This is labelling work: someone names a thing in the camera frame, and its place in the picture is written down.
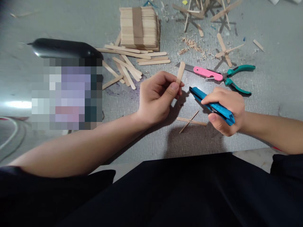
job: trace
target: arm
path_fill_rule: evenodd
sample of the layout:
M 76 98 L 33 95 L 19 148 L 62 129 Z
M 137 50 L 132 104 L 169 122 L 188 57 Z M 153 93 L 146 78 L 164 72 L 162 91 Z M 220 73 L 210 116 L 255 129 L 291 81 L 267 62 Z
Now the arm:
M 43 177 L 89 174 L 145 130 L 164 120 L 174 98 L 182 95 L 176 77 L 159 72 L 141 83 L 136 113 L 46 142 L 11 162 Z
M 302 121 L 245 112 L 243 97 L 224 88 L 216 87 L 201 103 L 210 102 L 219 102 L 234 114 L 236 123 L 232 126 L 217 114 L 209 114 L 210 122 L 222 134 L 232 136 L 240 131 L 267 141 L 287 154 L 303 153 Z

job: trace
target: white cable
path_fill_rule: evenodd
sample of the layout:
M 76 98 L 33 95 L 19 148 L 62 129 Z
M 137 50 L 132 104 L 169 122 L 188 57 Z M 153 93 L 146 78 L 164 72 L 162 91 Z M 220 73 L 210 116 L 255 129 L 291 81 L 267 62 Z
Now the white cable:
M 4 119 L 7 119 L 7 120 L 11 121 L 11 122 L 14 124 L 14 126 L 15 126 L 15 130 L 14 130 L 14 132 L 12 133 L 12 135 L 11 135 L 3 144 L 0 145 L 0 151 L 1 151 L 1 150 L 2 150 L 3 148 L 5 148 L 5 147 L 8 145 L 8 143 L 11 142 L 12 139 L 17 135 L 17 133 L 19 132 L 19 125 L 18 125 L 18 123 L 17 123 L 14 119 L 12 119 L 12 118 L 9 118 L 9 117 L 2 117 L 2 116 L 0 116 L 0 118 L 4 118 Z

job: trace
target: pink utility knife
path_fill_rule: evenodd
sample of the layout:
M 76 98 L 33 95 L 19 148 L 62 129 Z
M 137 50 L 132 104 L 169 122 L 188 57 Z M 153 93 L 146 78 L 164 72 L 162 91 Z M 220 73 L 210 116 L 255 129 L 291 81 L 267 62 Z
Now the pink utility knife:
M 220 73 L 216 73 L 213 71 L 210 71 L 208 69 L 204 69 L 201 67 L 197 67 L 197 66 L 191 66 L 191 65 L 185 65 L 185 69 L 188 71 L 191 71 L 193 73 L 199 74 L 201 76 L 205 76 L 205 77 L 213 77 L 215 80 L 217 81 L 222 81 L 223 80 L 223 76 Z

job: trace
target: fingernail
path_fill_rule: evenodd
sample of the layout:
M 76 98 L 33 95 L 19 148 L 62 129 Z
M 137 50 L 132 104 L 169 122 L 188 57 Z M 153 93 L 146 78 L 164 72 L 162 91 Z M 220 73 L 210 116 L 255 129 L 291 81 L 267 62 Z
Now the fingernail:
M 179 89 L 179 85 L 178 85 L 176 82 L 172 82 L 172 83 L 170 84 L 170 87 L 171 87 L 172 89 L 174 89 L 174 90 L 178 90 L 178 89 Z
M 216 116 L 215 114 L 212 114 L 212 115 L 210 115 L 210 116 L 208 117 L 208 119 L 209 119 L 210 122 L 215 121 L 216 118 L 217 118 L 217 116 Z

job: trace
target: pliers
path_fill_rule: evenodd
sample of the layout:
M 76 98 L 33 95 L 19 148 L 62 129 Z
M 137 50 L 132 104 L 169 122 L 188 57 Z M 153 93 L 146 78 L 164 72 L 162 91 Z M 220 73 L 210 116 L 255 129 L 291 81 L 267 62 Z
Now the pliers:
M 251 92 L 239 88 L 229 77 L 232 77 L 233 75 L 241 71 L 253 71 L 255 68 L 256 67 L 252 65 L 241 65 L 234 69 L 229 69 L 226 73 L 216 72 L 211 69 L 208 70 L 222 74 L 222 81 L 224 81 L 225 85 L 228 86 L 231 90 L 238 92 L 242 96 L 251 96 Z

